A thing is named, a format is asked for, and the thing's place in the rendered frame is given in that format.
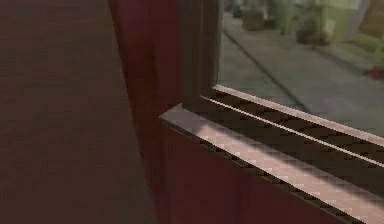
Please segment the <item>brown framed window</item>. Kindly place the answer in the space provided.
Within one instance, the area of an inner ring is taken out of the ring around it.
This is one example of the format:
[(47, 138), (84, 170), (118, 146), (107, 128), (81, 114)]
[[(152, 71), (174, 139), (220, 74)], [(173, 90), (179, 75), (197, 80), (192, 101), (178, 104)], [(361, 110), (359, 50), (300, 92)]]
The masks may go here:
[(384, 0), (176, 0), (164, 114), (345, 224), (384, 224)]

